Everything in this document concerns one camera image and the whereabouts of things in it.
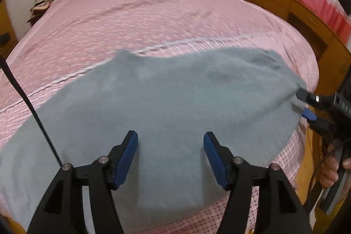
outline drawer handle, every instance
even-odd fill
[[[5,33],[0,35],[0,45],[5,45],[8,41],[10,41],[10,34],[9,33]]]
[[[307,19],[308,19],[314,26],[317,26],[317,24],[316,24],[310,17],[307,17]]]
[[[343,70],[343,69],[344,69],[345,64],[346,64],[346,60],[343,59],[343,60],[341,61],[341,68],[340,68],[340,70]]]

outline black handle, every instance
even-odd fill
[[[89,170],[91,214],[96,234],[124,234],[111,190],[105,180],[110,162],[94,161]]]
[[[351,157],[349,147],[343,148],[342,155],[339,162],[338,175],[339,179],[329,188],[328,194],[319,205],[319,208],[327,215],[330,215],[340,198],[340,194],[344,188],[349,171],[343,167],[343,161]]]

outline wooden dresser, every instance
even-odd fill
[[[316,94],[330,95],[339,88],[351,64],[351,54],[318,16],[297,0],[246,1],[284,19],[306,38],[315,53],[319,67]]]
[[[5,44],[0,44],[0,54],[6,59],[17,45],[15,32],[13,31],[11,21],[8,17],[6,4],[3,0],[0,2],[0,35],[8,33],[10,39]]]

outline gray towel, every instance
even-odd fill
[[[204,153],[207,131],[235,156],[267,166],[299,121],[298,87],[305,83],[274,51],[229,48],[161,59],[123,50],[38,114],[63,162],[74,166],[107,155],[128,130],[138,133],[127,180],[113,192],[128,233],[185,218],[226,195]],[[57,171],[30,117],[1,149],[0,166],[1,191],[24,227]]]

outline pink bedspread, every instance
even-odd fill
[[[7,62],[38,108],[71,80],[113,57],[116,49],[171,57],[239,46],[272,49],[313,91],[318,66],[308,42],[289,24],[243,0],[55,0],[16,46]],[[0,147],[30,116],[3,73],[0,74]],[[304,155],[301,120],[275,159],[290,182]],[[248,229],[254,227],[257,192]],[[2,199],[1,210],[11,209]],[[215,233],[226,199],[207,210],[149,233]]]

